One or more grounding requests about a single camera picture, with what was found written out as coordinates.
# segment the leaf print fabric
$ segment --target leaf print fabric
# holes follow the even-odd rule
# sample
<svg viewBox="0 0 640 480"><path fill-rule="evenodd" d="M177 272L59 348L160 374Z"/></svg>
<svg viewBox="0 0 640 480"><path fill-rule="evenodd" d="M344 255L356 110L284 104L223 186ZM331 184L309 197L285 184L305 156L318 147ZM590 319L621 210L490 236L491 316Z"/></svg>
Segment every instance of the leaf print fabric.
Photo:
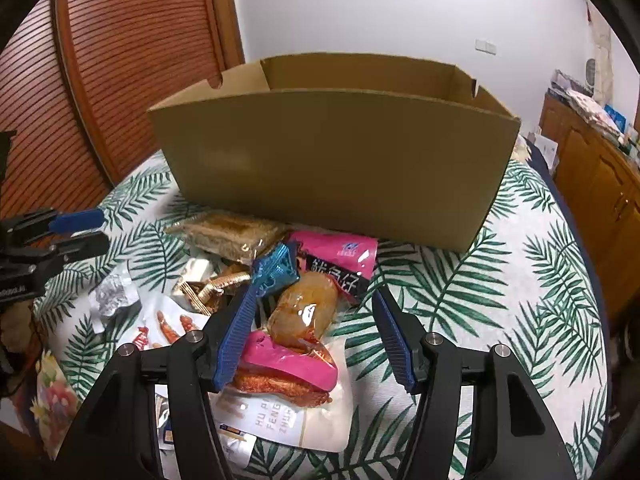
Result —
<svg viewBox="0 0 640 480"><path fill-rule="evenodd" d="M74 301L128 260L136 285L168 292L188 248L164 227L201 211L179 194L161 152L101 204L110 235L107 254L70 264L47 283L36 310L70 386L84 399L133 314L95 335ZM365 300L329 331L346 338L354 405L340 453L280 446L258 439L239 479L395 478L415 423L418 397L392 374L371 314L375 288L389 287L427 330L457 345L510 346L551 412L579 479L590 475L605 423L607 371L598 305L571 229L543 179L510 161L489 215L465 254L381 240ZM472 388L463 387L449 477L461 478L468 455Z"/></svg>

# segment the blue package on cabinet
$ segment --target blue package on cabinet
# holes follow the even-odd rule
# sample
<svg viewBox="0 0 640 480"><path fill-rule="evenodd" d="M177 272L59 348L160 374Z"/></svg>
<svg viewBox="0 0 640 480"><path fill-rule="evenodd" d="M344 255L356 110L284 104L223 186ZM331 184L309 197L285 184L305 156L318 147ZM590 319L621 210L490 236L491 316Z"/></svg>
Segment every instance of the blue package on cabinet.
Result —
<svg viewBox="0 0 640 480"><path fill-rule="evenodd" d="M623 114L621 114L619 111L617 111L615 108L613 108L611 105L605 105L604 111L606 111L606 113L609 114L609 117L611 117L613 122L616 123L616 126L620 130L620 133L622 134L625 133L626 117Z"/></svg>

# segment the cabinet handle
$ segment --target cabinet handle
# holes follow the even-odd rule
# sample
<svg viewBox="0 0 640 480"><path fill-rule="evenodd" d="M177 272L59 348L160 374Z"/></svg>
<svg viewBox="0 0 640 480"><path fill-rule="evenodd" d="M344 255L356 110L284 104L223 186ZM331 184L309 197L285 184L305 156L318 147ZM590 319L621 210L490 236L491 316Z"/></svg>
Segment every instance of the cabinet handle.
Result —
<svg viewBox="0 0 640 480"><path fill-rule="evenodd" d="M620 216L622 216L622 212L625 210L626 205L629 203L629 200L625 199L625 203L623 203L620 211L618 212L618 218L616 218L616 222L620 220Z"/></svg>
<svg viewBox="0 0 640 480"><path fill-rule="evenodd" d="M613 206L613 211L618 209L618 205L620 204L620 201L622 200L623 196L624 196L624 194L622 193L622 191L620 191L620 196L618 197L618 199L616 200L616 203Z"/></svg>

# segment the wall socket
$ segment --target wall socket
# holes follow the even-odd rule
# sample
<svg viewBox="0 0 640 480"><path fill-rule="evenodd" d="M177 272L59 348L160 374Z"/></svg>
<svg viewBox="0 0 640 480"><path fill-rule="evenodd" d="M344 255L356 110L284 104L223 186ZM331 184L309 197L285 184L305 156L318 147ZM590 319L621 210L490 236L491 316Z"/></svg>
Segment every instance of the wall socket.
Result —
<svg viewBox="0 0 640 480"><path fill-rule="evenodd" d="M476 50L491 54L492 56L495 56L498 52L496 46L493 43L489 43L485 40L476 40Z"/></svg>

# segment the wooden cabinet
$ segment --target wooden cabinet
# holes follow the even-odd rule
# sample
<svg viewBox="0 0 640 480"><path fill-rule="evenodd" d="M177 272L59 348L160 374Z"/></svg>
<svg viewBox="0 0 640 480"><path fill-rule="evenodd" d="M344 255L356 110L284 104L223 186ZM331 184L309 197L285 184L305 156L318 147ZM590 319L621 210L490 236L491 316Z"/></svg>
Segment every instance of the wooden cabinet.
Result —
<svg viewBox="0 0 640 480"><path fill-rule="evenodd" d="M546 96L544 136L558 143L554 180L574 216L615 322L640 292L640 173L571 108Z"/></svg>

